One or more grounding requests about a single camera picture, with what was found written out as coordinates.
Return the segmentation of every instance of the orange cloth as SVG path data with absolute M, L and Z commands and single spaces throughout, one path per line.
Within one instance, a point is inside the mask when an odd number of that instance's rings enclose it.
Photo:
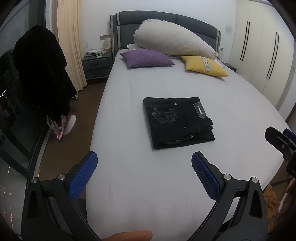
M 134 231 L 114 234 L 103 241 L 150 241 L 151 239 L 151 231 Z
M 263 196 L 266 205 L 268 232 L 270 233 L 275 229 L 274 221 L 281 202 L 276 200 L 276 193 L 272 190 L 270 184 L 266 187 Z

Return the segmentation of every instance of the nightstand drawer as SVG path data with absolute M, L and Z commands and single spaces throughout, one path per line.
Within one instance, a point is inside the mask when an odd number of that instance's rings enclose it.
M 101 58 L 101 59 L 94 59 L 82 62 L 84 70 L 90 69 L 99 69 L 99 68 L 108 68 L 109 67 L 109 60 L 108 58 Z
M 86 79 L 107 77 L 110 74 L 110 69 L 109 68 L 91 69 L 91 70 L 85 71 L 84 74 Z

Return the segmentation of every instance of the metal rivet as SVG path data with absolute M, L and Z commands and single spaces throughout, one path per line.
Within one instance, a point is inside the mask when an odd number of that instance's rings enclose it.
M 60 174 L 60 175 L 57 176 L 57 178 L 58 178 L 59 180 L 64 180 L 65 177 L 66 177 L 65 174 Z
M 38 181 L 38 178 L 37 177 L 34 177 L 31 179 L 31 183 L 36 183 Z
M 230 180 L 230 179 L 231 179 L 231 175 L 229 175 L 229 174 L 224 174 L 224 178 L 225 178 L 226 180 Z
M 252 177 L 252 181 L 253 181 L 254 183 L 257 183 L 257 182 L 258 182 L 258 178 L 256 178 L 256 177 Z

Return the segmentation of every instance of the wall outlet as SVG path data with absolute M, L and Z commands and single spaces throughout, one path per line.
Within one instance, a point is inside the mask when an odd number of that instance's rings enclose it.
M 108 34 L 108 35 L 101 35 L 100 36 L 100 39 L 101 40 L 105 40 L 105 39 L 108 39 L 108 38 L 111 38 L 111 35 L 110 34 Z

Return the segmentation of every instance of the yellow pillow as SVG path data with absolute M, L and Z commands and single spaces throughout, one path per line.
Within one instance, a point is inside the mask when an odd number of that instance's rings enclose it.
M 216 77 L 229 76 L 215 61 L 200 56 L 182 56 L 186 69 Z

